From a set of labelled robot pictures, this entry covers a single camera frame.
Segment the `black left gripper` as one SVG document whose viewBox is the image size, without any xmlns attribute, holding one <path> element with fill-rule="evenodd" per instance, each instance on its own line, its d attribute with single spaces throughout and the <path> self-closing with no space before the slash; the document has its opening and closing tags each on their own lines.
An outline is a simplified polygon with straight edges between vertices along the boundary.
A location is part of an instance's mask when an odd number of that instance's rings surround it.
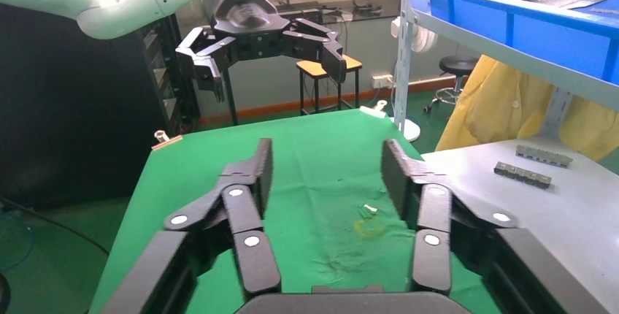
<svg viewBox="0 0 619 314">
<path fill-rule="evenodd" d="M 191 29 L 176 47 L 180 73 L 224 102 L 223 73 L 237 61 L 286 55 L 319 63 L 336 83 L 347 73 L 338 33 L 305 18 L 282 18 L 269 0 L 202 0 L 210 27 Z"/>
</svg>

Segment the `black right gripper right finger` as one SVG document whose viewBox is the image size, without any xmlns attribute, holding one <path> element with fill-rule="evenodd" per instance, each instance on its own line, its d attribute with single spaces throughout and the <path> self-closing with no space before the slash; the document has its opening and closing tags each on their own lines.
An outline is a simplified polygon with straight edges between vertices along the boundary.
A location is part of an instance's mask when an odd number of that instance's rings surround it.
<svg viewBox="0 0 619 314">
<path fill-rule="evenodd" d="M 400 219 L 415 233 L 412 291 L 449 296 L 456 256 L 503 313 L 604 312 L 515 215 L 457 188 L 394 139 L 382 144 L 380 171 Z"/>
</svg>

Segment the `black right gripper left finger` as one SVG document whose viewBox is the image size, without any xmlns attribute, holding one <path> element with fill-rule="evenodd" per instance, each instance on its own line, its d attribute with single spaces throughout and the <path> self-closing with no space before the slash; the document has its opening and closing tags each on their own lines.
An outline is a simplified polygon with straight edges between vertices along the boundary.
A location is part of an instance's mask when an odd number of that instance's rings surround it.
<svg viewBox="0 0 619 314">
<path fill-rule="evenodd" d="M 184 313 L 199 276 L 227 250 L 246 299 L 281 290 L 281 274 L 264 231 L 272 185 L 272 140 L 227 164 L 215 187 L 170 214 L 102 309 L 103 313 Z"/>
</svg>

